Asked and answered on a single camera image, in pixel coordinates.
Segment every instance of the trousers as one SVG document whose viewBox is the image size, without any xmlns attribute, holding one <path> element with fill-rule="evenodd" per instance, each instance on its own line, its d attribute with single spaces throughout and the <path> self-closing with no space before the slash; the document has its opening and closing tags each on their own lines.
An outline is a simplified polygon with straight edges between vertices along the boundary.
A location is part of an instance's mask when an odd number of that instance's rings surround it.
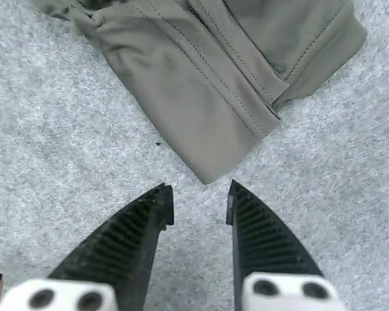
<svg viewBox="0 0 389 311">
<path fill-rule="evenodd" d="M 240 163 L 362 46 L 351 0 L 33 0 L 103 53 L 202 183 Z"/>
</svg>

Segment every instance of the carpet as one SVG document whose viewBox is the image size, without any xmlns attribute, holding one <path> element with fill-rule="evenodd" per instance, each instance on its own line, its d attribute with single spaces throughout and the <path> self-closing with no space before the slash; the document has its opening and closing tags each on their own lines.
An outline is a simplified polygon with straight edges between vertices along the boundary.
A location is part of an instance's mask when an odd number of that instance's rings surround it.
<svg viewBox="0 0 389 311">
<path fill-rule="evenodd" d="M 0 0 L 0 270 L 43 277 L 159 183 L 176 224 L 159 239 L 147 310 L 233 310 L 231 179 L 295 232 L 350 310 L 389 311 L 389 0 L 356 0 L 368 39 L 230 173 L 201 184 L 102 55 L 70 26 Z"/>
</svg>

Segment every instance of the screw hole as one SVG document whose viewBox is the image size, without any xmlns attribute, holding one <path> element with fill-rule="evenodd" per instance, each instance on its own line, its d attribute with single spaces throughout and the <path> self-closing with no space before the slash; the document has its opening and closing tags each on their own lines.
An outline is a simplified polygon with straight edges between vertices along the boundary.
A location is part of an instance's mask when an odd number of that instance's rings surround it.
<svg viewBox="0 0 389 311">
<path fill-rule="evenodd" d="M 49 306 L 54 297 L 52 290 L 40 290 L 30 299 L 30 306 L 33 309 L 40 309 Z"/>
<path fill-rule="evenodd" d="M 303 292 L 306 296 L 317 299 L 327 299 L 329 297 L 327 290 L 325 290 L 323 286 L 316 283 L 304 284 Z"/>
<path fill-rule="evenodd" d="M 81 297 L 78 302 L 79 311 L 97 311 L 102 304 L 102 296 L 97 292 L 90 292 Z"/>
<path fill-rule="evenodd" d="M 270 281 L 257 281 L 253 285 L 253 290 L 257 294 L 266 296 L 275 296 L 279 294 L 277 286 Z"/>
</svg>

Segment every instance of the seam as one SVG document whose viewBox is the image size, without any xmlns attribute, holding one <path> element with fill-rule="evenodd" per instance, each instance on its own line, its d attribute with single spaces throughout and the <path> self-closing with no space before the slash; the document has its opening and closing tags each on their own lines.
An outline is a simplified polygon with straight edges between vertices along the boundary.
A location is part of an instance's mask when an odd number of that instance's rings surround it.
<svg viewBox="0 0 389 311">
<path fill-rule="evenodd" d="M 224 98 L 223 94 L 221 92 L 219 92 L 219 90 L 217 89 L 217 87 L 212 83 L 212 81 L 210 81 L 210 79 L 207 77 L 207 75 L 205 74 L 205 72 L 203 72 L 203 70 L 201 70 L 199 68 L 199 66 L 197 66 L 195 64 L 195 62 L 193 61 L 193 59 L 177 44 L 177 42 L 175 42 L 171 37 L 170 35 L 168 35 L 161 27 L 159 27 L 157 25 L 156 22 L 154 22 L 151 18 L 149 18 L 146 14 L 144 14 L 144 12 L 139 8 L 137 7 L 133 2 L 129 2 L 142 16 L 144 16 L 144 18 L 148 19 L 157 29 L 159 29 L 161 32 L 163 32 L 172 42 L 174 42 L 174 44 L 176 45 L 176 47 L 179 49 L 179 51 L 189 59 L 189 61 L 191 62 L 191 64 L 193 65 L 194 68 L 197 69 L 197 71 L 210 83 L 210 85 L 212 86 L 212 88 L 215 90 L 215 93 L 221 98 L 224 100 L 224 102 L 233 110 L 233 112 L 236 114 L 236 116 L 238 116 L 239 120 L 244 124 L 245 128 L 250 132 L 250 134 L 252 135 L 252 138 L 255 139 L 256 141 L 258 140 L 257 137 L 255 136 L 255 134 L 253 133 L 253 131 L 251 131 L 250 127 L 248 125 L 246 125 L 246 123 L 243 121 L 243 119 L 241 118 L 241 116 L 235 111 L 235 109 L 232 107 L 232 105 L 228 102 L 228 100 L 226 98 Z"/>
<path fill-rule="evenodd" d="M 324 34 L 324 32 L 327 30 L 327 28 L 329 28 L 329 26 L 333 23 L 333 21 L 337 18 L 337 16 L 341 13 L 341 11 L 343 11 L 344 7 L 346 6 L 347 4 L 347 1 L 343 1 L 342 3 L 342 6 L 338 9 L 338 11 L 336 12 L 336 14 L 333 16 L 333 18 L 331 19 L 331 21 L 327 24 L 327 26 L 324 27 L 324 29 L 321 31 L 321 33 L 314 39 L 314 41 L 310 44 L 309 47 L 307 47 L 307 49 L 304 51 L 304 53 L 301 55 L 300 59 L 297 61 L 296 65 L 294 66 L 294 68 L 292 68 L 292 71 L 290 72 L 290 74 L 288 75 L 287 79 L 288 80 L 295 72 L 295 70 L 297 69 L 298 65 L 301 63 L 301 61 L 303 60 L 304 56 L 307 55 L 307 53 L 311 50 L 312 46 L 318 41 L 318 39 Z"/>
<path fill-rule="evenodd" d="M 230 42 L 228 41 L 228 39 L 226 39 L 225 35 L 223 34 L 223 32 L 219 29 L 219 26 L 215 23 L 215 21 L 213 20 L 211 14 L 209 13 L 209 11 L 207 10 L 207 8 L 203 5 L 203 3 L 201 2 L 201 0 L 195 0 L 197 3 L 199 3 L 199 5 L 205 10 L 205 13 L 207 14 L 207 16 L 209 16 L 212 24 L 216 27 L 216 29 L 219 31 L 219 34 L 222 36 L 222 39 L 226 42 L 226 44 L 228 44 L 229 48 L 232 50 L 232 52 L 236 55 L 236 57 L 238 57 L 238 59 L 241 61 L 241 63 L 243 64 L 243 66 L 245 66 L 246 70 L 251 74 L 252 78 L 257 82 L 257 85 L 259 87 L 259 89 L 268 97 L 268 98 L 271 98 L 271 96 L 263 89 L 262 85 L 259 83 L 258 79 L 256 78 L 256 76 L 252 73 L 251 69 L 249 68 L 248 65 L 246 65 L 245 61 L 243 60 L 243 58 L 239 55 L 239 53 L 232 47 L 232 45 L 230 44 Z"/>
<path fill-rule="evenodd" d="M 164 20 L 166 23 L 168 23 L 171 27 L 173 27 L 183 38 L 185 38 L 185 40 L 192 46 L 192 48 L 196 51 L 197 55 L 199 55 L 201 57 L 201 59 L 203 59 L 203 61 L 205 62 L 205 64 L 210 68 L 210 70 L 212 70 L 213 74 L 219 79 L 220 83 L 222 83 L 225 88 L 229 91 L 229 94 L 231 94 L 233 96 L 234 99 L 236 99 L 236 101 L 241 105 L 242 109 L 246 112 L 247 116 L 249 117 L 249 119 L 255 124 L 255 127 L 262 133 L 262 134 L 265 134 L 266 133 L 258 126 L 258 124 L 255 122 L 255 120 L 252 118 L 251 114 L 249 113 L 249 111 L 245 108 L 245 106 L 242 104 L 240 98 L 238 96 L 236 96 L 235 94 L 233 94 L 233 92 L 230 90 L 230 88 L 226 85 L 225 82 L 223 82 L 223 80 L 221 79 L 221 77 L 219 77 L 219 75 L 217 74 L 217 72 L 211 67 L 211 65 L 209 64 L 209 62 L 204 58 L 204 56 L 202 55 L 202 53 L 199 52 L 199 50 L 195 47 L 195 45 L 176 27 L 174 26 L 170 21 L 168 21 L 167 19 L 164 18 L 163 15 L 161 15 L 161 13 L 158 11 L 158 9 L 149 1 L 149 0 L 146 0 L 146 2 L 148 3 L 148 5 L 150 5 L 153 10 L 158 14 L 158 16 Z"/>
</svg>

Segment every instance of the ridged rubber pad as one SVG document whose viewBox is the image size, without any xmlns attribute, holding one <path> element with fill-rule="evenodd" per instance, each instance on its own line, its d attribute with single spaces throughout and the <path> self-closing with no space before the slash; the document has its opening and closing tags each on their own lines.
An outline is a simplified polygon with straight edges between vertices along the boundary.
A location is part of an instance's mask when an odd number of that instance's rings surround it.
<svg viewBox="0 0 389 311">
<path fill-rule="evenodd" d="M 253 272 L 323 276 L 291 230 L 268 206 L 236 181 L 232 181 L 228 196 L 226 223 L 233 228 L 236 310 L 241 310 L 243 280 Z"/>
<path fill-rule="evenodd" d="M 49 278 L 110 284 L 119 310 L 143 310 L 159 233 L 173 223 L 172 188 L 162 184 L 114 214 Z"/>
</svg>

